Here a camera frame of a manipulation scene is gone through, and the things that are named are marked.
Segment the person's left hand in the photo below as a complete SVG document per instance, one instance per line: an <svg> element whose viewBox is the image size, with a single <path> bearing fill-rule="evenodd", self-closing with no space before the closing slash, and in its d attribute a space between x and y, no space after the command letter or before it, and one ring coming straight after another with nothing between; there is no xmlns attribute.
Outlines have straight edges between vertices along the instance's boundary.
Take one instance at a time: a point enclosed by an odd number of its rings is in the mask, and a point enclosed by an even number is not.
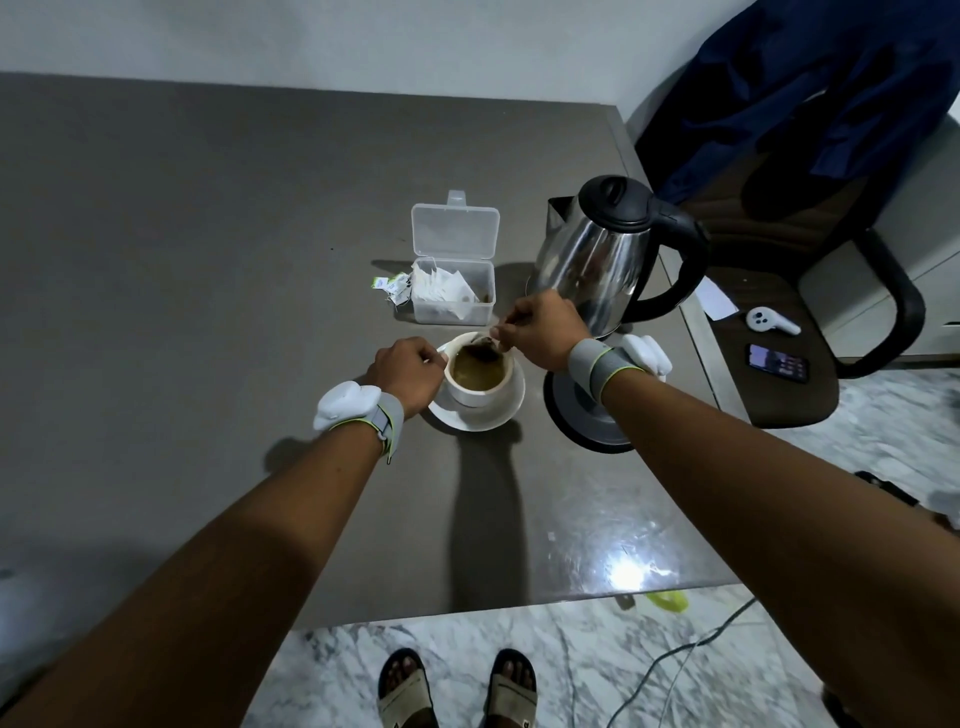
<svg viewBox="0 0 960 728"><path fill-rule="evenodd" d="M408 337L378 349L373 362L360 378L361 384L375 385L396 396L408 421L428 407L438 392L421 392L416 383L416 340Z"/></svg>

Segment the wet tea bag with string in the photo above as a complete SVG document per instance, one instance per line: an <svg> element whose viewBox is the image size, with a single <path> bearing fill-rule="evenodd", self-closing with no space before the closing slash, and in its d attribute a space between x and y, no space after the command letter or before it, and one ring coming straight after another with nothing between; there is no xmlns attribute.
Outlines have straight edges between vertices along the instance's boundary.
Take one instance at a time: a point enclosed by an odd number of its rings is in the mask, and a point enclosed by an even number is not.
<svg viewBox="0 0 960 728"><path fill-rule="evenodd" d="M485 365L495 365L504 358L504 351L491 329L478 332L462 345L461 351Z"/></svg>

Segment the white ceramic cup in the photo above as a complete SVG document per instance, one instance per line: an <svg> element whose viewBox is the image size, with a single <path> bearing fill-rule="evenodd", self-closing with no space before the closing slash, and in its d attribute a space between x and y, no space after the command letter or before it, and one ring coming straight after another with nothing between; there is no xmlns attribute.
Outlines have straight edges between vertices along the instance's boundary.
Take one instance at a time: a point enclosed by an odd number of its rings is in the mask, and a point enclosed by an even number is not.
<svg viewBox="0 0 960 728"><path fill-rule="evenodd" d="M516 374L515 358L504 353L502 362L485 365L462 352L462 346L480 331L464 333L447 342L443 353L448 358L445 379L453 399L465 407L486 407L508 391Z"/></svg>

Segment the person's left forearm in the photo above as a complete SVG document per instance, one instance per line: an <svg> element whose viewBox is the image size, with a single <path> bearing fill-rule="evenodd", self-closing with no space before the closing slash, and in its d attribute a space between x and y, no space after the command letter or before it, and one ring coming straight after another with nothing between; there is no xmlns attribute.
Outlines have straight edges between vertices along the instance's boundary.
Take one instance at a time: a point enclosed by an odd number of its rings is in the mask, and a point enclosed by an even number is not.
<svg viewBox="0 0 960 728"><path fill-rule="evenodd" d="M324 433L174 552L0 728L237 728L382 451L359 420Z"/></svg>

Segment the white saucer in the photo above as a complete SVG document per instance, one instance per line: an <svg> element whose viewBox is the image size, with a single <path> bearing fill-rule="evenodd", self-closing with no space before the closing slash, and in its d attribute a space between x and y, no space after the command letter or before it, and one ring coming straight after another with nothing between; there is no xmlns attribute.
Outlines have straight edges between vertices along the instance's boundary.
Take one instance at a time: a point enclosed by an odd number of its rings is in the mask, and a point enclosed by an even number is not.
<svg viewBox="0 0 960 728"><path fill-rule="evenodd" d="M447 343L439 346L438 351L440 353L444 353ZM445 381L438 394L428 405L428 411L442 425L456 431L484 432L504 426L519 414L526 395L526 382L522 367L517 363L515 355L512 354L512 356L516 373L506 394L498 397L493 403L477 408L466 407L453 398L450 387Z"/></svg>

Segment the tea bag paper tags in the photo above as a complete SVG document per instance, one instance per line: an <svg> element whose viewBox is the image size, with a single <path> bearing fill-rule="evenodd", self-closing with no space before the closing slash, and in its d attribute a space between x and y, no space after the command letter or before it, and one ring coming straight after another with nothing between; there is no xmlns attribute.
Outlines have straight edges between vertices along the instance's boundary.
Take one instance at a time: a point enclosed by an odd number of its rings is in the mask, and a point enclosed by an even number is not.
<svg viewBox="0 0 960 728"><path fill-rule="evenodd" d="M370 287L382 292L395 308L402 307L411 300L412 281L410 273L397 273L392 277L376 276Z"/></svg>

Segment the white grey left wrist tracker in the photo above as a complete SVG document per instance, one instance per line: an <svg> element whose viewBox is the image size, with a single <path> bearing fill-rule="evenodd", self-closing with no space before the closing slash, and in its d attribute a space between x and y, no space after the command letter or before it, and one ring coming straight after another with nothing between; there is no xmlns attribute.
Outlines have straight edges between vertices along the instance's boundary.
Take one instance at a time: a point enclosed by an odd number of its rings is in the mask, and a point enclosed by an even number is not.
<svg viewBox="0 0 960 728"><path fill-rule="evenodd" d="M318 401L313 430L325 433L350 422L373 428L381 442L382 455L392 462L402 436L405 411L401 401L376 385L342 382Z"/></svg>

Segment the white grey right wrist tracker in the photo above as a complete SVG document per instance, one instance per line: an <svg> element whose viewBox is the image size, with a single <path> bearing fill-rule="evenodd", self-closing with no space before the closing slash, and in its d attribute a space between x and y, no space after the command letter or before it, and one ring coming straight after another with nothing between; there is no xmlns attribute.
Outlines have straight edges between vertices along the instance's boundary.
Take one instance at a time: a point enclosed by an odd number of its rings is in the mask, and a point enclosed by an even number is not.
<svg viewBox="0 0 960 728"><path fill-rule="evenodd" d="M623 370L640 370L665 382L673 364L661 345L649 335L626 334L618 346L587 338L576 344L567 358L570 379L601 405L609 380Z"/></svg>

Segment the white paper slip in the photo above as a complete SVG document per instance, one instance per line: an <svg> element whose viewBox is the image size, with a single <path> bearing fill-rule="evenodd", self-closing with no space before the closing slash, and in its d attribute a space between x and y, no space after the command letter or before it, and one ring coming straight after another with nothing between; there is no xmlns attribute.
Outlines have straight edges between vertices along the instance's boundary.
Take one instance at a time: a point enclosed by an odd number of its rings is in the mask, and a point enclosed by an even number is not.
<svg viewBox="0 0 960 728"><path fill-rule="evenodd" d="M739 312L735 302L706 275L697 285L694 294L710 321L722 321L736 316Z"/></svg>

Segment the white earbuds case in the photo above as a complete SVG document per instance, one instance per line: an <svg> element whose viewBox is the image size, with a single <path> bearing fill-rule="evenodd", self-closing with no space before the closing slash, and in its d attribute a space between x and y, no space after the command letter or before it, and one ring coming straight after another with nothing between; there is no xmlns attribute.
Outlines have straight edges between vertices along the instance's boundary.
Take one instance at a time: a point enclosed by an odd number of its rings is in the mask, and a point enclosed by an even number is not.
<svg viewBox="0 0 960 728"><path fill-rule="evenodd" d="M747 311L745 324L758 334L780 332L788 336L799 336L802 328L795 321L767 306L758 306Z"/></svg>

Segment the black smartphone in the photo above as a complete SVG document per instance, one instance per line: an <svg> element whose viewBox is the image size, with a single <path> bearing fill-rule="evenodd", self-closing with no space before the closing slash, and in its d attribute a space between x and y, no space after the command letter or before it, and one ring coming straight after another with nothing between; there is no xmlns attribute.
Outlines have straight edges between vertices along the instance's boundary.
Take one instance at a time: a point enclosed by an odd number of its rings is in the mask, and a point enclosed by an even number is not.
<svg viewBox="0 0 960 728"><path fill-rule="evenodd" d="M752 370L790 383L807 384L810 381L810 362L802 356L761 346L746 346L746 363Z"/></svg>

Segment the person's left sandal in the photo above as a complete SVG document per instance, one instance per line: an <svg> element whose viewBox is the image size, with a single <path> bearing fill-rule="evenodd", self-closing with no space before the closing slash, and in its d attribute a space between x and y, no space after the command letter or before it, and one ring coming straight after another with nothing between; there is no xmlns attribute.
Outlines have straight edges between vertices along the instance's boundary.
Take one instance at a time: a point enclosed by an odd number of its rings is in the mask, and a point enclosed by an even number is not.
<svg viewBox="0 0 960 728"><path fill-rule="evenodd" d="M377 696L383 728L440 728L426 667L414 649L398 649L384 662Z"/></svg>

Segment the person's right sandal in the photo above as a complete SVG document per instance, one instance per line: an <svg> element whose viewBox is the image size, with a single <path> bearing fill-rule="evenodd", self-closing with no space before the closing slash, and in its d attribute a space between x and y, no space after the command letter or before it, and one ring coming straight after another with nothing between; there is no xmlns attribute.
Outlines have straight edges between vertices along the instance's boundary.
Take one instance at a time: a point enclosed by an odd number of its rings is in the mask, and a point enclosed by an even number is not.
<svg viewBox="0 0 960 728"><path fill-rule="evenodd" d="M522 652L503 648L491 668L481 728L536 728L537 675Z"/></svg>

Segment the dark blue jacket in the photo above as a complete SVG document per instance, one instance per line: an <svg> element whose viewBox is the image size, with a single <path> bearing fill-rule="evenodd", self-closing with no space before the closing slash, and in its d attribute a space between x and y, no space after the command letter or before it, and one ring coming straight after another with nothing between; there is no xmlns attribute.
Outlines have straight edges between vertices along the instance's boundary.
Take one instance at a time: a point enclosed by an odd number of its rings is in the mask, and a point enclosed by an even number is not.
<svg viewBox="0 0 960 728"><path fill-rule="evenodd" d="M673 204L774 131L814 178L899 175L958 95L960 0L755 0L702 43L634 148Z"/></svg>

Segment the small black object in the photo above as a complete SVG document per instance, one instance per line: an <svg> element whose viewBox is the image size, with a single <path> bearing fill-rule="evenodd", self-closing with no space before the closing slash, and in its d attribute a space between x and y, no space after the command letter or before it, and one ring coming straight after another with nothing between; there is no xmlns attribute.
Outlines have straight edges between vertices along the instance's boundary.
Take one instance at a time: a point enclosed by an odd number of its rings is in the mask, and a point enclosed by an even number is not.
<svg viewBox="0 0 960 728"><path fill-rule="evenodd" d="M915 508L920 503L918 498L914 497L907 491L904 491L895 483L888 480L883 480L869 471L858 470L857 472L854 473L854 475L858 479L869 483L871 486L879 489L880 491L885 492L888 495L891 495L892 497L896 498L901 503L906 504L910 508Z"/></svg>

